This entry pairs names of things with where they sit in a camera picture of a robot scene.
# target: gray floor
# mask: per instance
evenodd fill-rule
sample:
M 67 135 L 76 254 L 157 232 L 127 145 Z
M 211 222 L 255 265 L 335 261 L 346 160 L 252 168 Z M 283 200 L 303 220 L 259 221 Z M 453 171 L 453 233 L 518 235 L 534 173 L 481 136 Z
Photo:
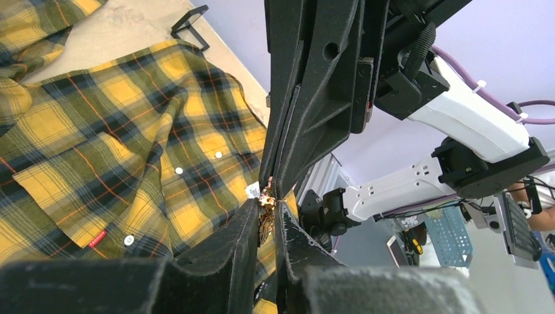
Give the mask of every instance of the gray floor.
M 394 266 L 386 246 L 393 234 L 393 230 L 367 220 L 338 239 L 335 257 L 349 266 Z

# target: table surface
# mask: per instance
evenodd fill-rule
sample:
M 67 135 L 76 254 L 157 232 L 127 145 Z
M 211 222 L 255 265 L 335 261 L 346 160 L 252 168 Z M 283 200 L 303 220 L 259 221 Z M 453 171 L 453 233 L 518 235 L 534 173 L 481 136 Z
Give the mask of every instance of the table surface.
M 26 82 L 87 69 L 169 40 L 172 25 L 190 9 L 193 6 L 188 0 L 110 0 L 73 28 L 56 61 Z M 242 83 L 251 110 L 268 125 L 270 110 L 266 108 L 264 89 L 203 18 L 195 21 L 193 27 L 210 44 L 206 59 Z M 187 31 L 180 36 L 198 44 Z

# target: shirt pocket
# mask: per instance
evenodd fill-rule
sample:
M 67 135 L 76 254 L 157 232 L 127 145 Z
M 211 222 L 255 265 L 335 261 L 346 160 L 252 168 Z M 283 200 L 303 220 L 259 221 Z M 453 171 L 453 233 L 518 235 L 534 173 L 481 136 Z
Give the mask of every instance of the shirt pocket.
M 100 133 L 13 178 L 83 248 L 131 204 L 144 167 L 139 155 Z

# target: red label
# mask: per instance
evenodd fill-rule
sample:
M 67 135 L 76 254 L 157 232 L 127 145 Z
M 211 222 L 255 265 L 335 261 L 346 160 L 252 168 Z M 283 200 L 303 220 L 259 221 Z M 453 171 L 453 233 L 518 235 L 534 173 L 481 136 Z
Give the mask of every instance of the red label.
M 102 230 L 94 239 L 88 244 L 89 247 L 97 245 L 108 234 L 106 230 Z

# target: person's arm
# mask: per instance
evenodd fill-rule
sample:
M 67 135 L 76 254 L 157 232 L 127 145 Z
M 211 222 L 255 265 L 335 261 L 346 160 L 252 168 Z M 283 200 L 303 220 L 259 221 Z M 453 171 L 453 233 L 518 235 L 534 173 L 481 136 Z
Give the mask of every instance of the person's arm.
M 526 190 L 524 190 L 524 183 L 514 183 L 507 188 L 512 198 L 515 201 L 525 201 L 530 205 Z M 555 229 L 555 207 L 544 209 L 537 215 L 532 215 L 528 219 L 528 225 L 535 231 L 551 231 Z

